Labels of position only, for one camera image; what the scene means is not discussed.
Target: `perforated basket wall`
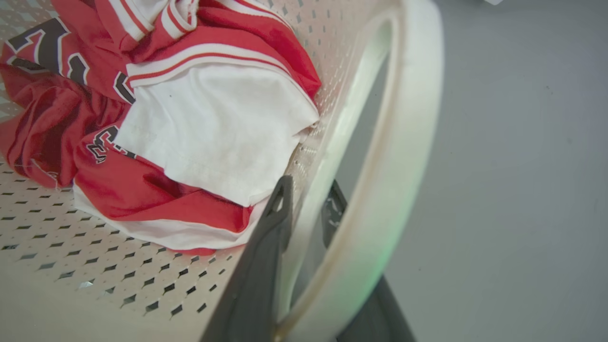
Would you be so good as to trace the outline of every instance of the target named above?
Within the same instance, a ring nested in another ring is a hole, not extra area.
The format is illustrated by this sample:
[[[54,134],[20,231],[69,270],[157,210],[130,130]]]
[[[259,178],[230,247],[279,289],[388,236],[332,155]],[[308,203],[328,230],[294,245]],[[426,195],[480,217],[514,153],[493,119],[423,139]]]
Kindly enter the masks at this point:
[[[261,2],[295,28],[323,81],[316,99],[322,120],[288,168],[297,215],[325,127],[351,82],[358,23],[376,1]],[[49,0],[2,0],[0,38],[56,15]],[[21,111],[4,90],[0,84],[0,120]],[[70,189],[21,178],[0,160],[2,339],[196,340],[243,248],[207,257],[175,254],[74,209],[72,197]]]

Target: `fabric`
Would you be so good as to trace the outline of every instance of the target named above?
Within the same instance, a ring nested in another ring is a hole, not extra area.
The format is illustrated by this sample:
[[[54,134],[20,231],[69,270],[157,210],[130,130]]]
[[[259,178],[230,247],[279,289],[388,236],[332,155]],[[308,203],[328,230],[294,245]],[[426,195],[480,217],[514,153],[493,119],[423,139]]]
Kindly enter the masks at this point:
[[[139,101],[116,143],[175,181],[251,206],[270,195],[299,133],[319,119],[311,98],[320,82],[280,17],[253,2],[200,4],[196,30],[153,61],[127,65]]]
[[[46,187],[73,183],[77,208],[173,250],[245,243],[270,182],[244,192],[220,183],[278,179],[318,118],[320,82],[291,29],[245,0],[53,4],[59,18],[2,48],[6,91],[24,108],[0,124],[9,165]],[[234,9],[249,14],[230,18]],[[176,181],[184,175],[195,181]]]
[[[272,193],[299,132],[319,118],[291,82],[257,67],[193,66],[135,87],[138,100],[116,143],[173,180],[252,206]]]

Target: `laundry basket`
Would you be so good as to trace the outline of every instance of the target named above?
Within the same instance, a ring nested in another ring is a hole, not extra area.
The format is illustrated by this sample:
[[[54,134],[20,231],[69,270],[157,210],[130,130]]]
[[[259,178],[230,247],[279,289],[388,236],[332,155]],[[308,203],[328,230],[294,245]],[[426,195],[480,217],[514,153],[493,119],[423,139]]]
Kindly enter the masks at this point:
[[[429,0],[261,3],[293,26],[323,82],[321,120],[286,171],[294,180],[293,230],[277,293],[278,339],[323,341],[371,292],[413,205],[440,101],[440,19]],[[56,15],[49,0],[1,0],[0,38]],[[349,210],[290,307],[311,230],[389,51],[375,134]],[[4,85],[0,92],[0,120],[19,113]],[[188,256],[130,238],[74,209],[71,189],[42,188],[0,160],[0,338],[198,341],[243,248]]]

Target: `red stripe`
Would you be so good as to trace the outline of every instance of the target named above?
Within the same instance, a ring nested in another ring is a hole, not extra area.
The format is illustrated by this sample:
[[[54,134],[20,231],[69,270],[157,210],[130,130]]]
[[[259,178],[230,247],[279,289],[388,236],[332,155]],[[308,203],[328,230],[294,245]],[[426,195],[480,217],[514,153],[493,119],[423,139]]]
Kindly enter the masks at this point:
[[[186,30],[175,18],[174,14],[173,14],[173,6],[171,6],[172,4],[173,4],[172,2],[169,2],[169,6],[167,8],[167,14],[169,15],[169,19],[171,19],[171,21],[173,22],[173,25],[175,25],[175,27],[177,27],[178,30],[180,30],[182,33],[188,33],[188,30]]]
[[[194,0],[190,1],[190,6],[188,6],[188,23],[192,26],[192,5],[194,4]]]
[[[174,65],[174,66],[172,66],[172,67],[170,67],[168,69],[165,69],[165,70],[161,70],[161,71],[157,71],[157,72],[152,72],[152,73],[149,73],[149,74],[129,76],[129,83],[131,83],[131,82],[133,82],[135,80],[151,79],[153,77],[158,77],[158,76],[162,76],[162,75],[168,74],[169,72],[177,69],[178,67],[182,66],[186,62],[191,61],[191,60],[196,59],[196,58],[201,58],[201,57],[227,57],[227,58],[232,58],[232,59],[236,59],[236,60],[257,61],[257,62],[260,62],[260,63],[276,66],[276,67],[280,68],[281,70],[285,71],[289,75],[289,72],[287,70],[285,70],[285,69],[281,68],[280,66],[278,66],[276,64],[273,64],[273,63],[271,63],[269,61],[259,60],[257,58],[247,58],[247,57],[239,57],[239,56],[227,55],[227,54],[218,54],[216,52],[208,52],[208,53],[205,53],[205,54],[198,54],[198,55],[189,56],[185,60],[182,60],[178,64],[176,64],[176,65]]]
[[[250,4],[250,3],[246,2],[246,1],[243,1],[243,0],[234,0],[234,1],[238,2],[239,4],[241,4],[243,6],[249,7],[250,9],[254,9],[254,10],[257,10],[257,11],[260,11],[260,12],[264,12],[264,13],[270,14],[270,15],[274,16],[275,18],[277,18],[281,23],[283,23],[286,26],[288,26],[289,28],[291,28],[291,26],[289,26],[289,24],[285,20],[283,20],[283,18],[281,18],[280,16],[278,16],[274,12],[268,11],[266,9],[261,9],[261,8],[259,8],[257,6],[254,6],[254,5],[252,5],[252,4]]]
[[[137,26],[137,28],[139,30],[141,30],[144,34],[147,34],[148,30],[139,21],[139,19],[137,19],[137,17],[135,16],[135,14],[133,13],[133,11],[131,10],[131,7],[129,7],[129,5],[126,4],[126,0],[120,0],[120,3],[122,4],[122,7],[125,9],[126,13],[129,15],[129,17],[131,18],[131,20],[133,20],[133,22],[135,23],[135,25]]]

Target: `gray floor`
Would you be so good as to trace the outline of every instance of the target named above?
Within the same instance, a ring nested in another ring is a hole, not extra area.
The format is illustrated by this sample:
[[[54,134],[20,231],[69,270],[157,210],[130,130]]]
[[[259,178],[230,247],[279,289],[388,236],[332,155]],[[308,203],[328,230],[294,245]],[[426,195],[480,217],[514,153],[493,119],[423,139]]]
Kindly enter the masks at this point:
[[[386,271],[399,304],[419,342],[608,341],[608,2],[438,3],[445,89]]]

